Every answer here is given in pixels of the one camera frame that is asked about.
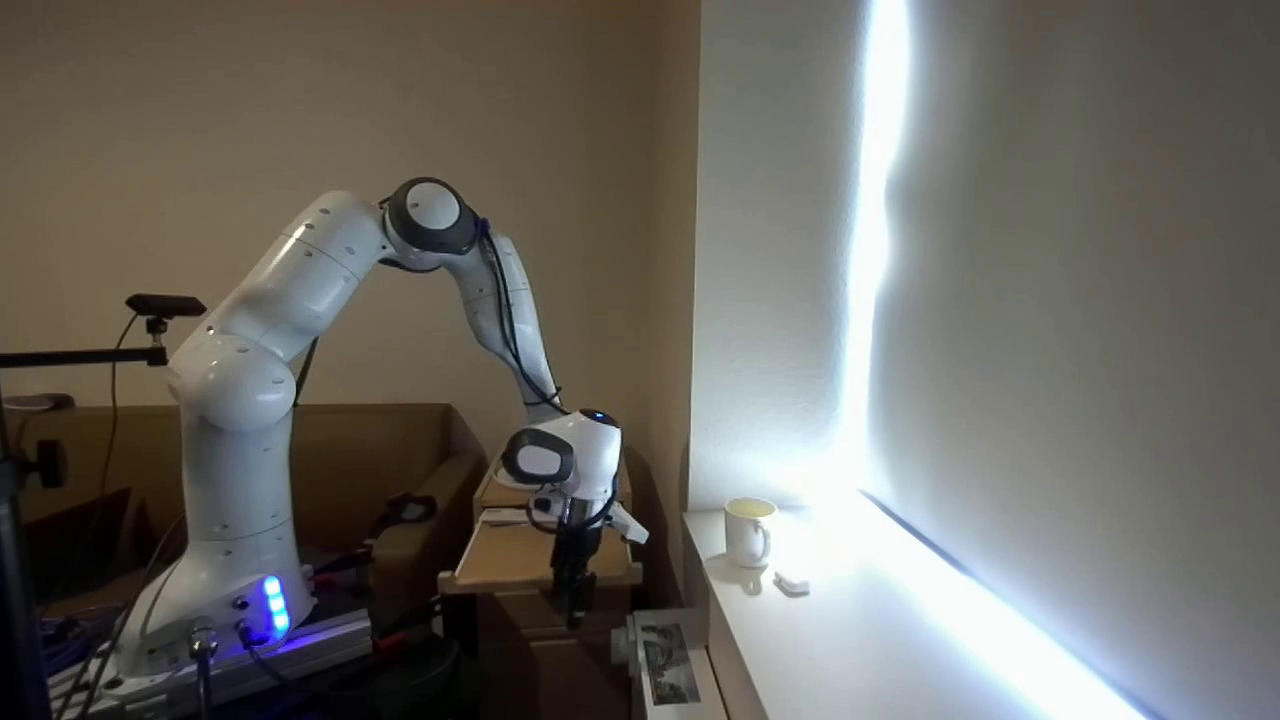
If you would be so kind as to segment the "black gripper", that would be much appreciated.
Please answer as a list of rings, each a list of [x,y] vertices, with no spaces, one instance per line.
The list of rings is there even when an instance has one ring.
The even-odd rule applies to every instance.
[[[646,530],[609,498],[600,507],[567,498],[537,498],[525,507],[529,524],[552,536],[552,590],[577,593],[589,580],[589,560],[604,533],[621,533],[627,546],[645,546]]]

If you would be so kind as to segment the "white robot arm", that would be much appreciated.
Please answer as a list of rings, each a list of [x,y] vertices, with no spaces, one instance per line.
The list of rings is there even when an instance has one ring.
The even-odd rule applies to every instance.
[[[533,489],[529,521],[557,536],[552,590],[567,611],[609,530],[646,541],[616,498],[623,433],[564,403],[515,246],[430,176],[379,203],[323,193],[167,362],[187,546],[124,622],[112,654],[124,676],[184,666],[197,633],[287,640],[310,616],[287,482],[294,366],[377,266],[446,271],[477,346],[510,372],[529,426],[498,465]]]

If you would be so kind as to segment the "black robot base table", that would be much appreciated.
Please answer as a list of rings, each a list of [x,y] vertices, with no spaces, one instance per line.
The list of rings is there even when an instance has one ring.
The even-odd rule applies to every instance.
[[[50,720],[184,720],[262,691],[347,701],[428,640],[428,625],[379,630],[369,608],[302,622],[302,593],[278,572],[187,608],[179,569],[164,569],[48,679],[48,709]]]

